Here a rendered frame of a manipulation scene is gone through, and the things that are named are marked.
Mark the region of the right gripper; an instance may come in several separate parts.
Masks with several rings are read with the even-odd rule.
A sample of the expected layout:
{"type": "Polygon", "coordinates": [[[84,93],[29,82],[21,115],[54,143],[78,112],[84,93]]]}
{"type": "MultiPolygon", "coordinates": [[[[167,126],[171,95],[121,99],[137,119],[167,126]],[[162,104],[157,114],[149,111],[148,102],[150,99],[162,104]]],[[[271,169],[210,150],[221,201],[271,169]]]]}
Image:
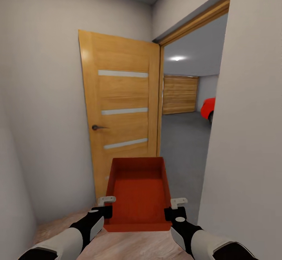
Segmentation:
{"type": "Polygon", "coordinates": [[[172,216],[175,213],[179,213],[181,214],[185,219],[187,219],[186,217],[186,211],[184,207],[178,207],[178,209],[172,209],[172,208],[165,208],[164,209],[164,214],[165,214],[165,219],[166,221],[172,221],[172,216]]]}

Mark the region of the storage box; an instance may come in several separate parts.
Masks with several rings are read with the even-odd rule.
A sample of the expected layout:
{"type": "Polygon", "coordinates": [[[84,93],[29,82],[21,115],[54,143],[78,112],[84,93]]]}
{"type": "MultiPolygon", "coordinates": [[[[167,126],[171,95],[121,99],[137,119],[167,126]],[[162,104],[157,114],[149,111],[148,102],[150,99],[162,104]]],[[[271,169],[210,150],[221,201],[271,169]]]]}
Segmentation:
{"type": "Polygon", "coordinates": [[[113,158],[106,196],[116,197],[112,218],[104,220],[108,232],[169,231],[165,208],[171,196],[163,157],[113,158]]]}

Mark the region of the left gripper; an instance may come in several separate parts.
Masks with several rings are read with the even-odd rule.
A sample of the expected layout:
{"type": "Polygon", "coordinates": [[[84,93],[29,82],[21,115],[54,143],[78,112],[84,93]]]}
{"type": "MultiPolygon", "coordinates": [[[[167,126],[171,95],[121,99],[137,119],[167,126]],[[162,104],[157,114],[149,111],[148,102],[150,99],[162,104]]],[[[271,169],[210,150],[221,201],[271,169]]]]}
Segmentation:
{"type": "MultiPolygon", "coordinates": [[[[112,206],[105,206],[105,207],[94,207],[94,209],[101,209],[104,213],[103,217],[104,219],[107,219],[107,218],[112,218],[112,206]]],[[[91,210],[94,210],[94,209],[91,209],[91,210]]]]}

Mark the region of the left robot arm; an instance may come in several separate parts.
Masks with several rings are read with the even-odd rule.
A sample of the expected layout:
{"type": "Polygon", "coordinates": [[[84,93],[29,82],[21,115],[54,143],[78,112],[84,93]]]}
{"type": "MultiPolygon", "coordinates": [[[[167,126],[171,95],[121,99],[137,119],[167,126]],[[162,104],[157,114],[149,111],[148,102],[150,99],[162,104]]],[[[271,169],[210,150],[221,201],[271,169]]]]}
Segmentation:
{"type": "Polygon", "coordinates": [[[112,218],[112,206],[105,206],[105,203],[115,201],[114,196],[100,197],[98,207],[91,209],[87,216],[58,235],[29,248],[18,260],[76,260],[102,230],[104,220],[112,218]]]}

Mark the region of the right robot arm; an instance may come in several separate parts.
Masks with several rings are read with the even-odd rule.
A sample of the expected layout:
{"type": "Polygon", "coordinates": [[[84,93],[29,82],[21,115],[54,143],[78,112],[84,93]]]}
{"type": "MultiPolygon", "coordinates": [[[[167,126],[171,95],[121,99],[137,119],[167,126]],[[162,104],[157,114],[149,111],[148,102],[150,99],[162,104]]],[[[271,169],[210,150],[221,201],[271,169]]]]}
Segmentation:
{"type": "Polygon", "coordinates": [[[186,221],[184,207],[187,198],[170,199],[171,207],[164,209],[166,221],[172,221],[174,241],[191,254],[194,260],[258,260],[243,244],[228,237],[214,235],[186,221]]]}

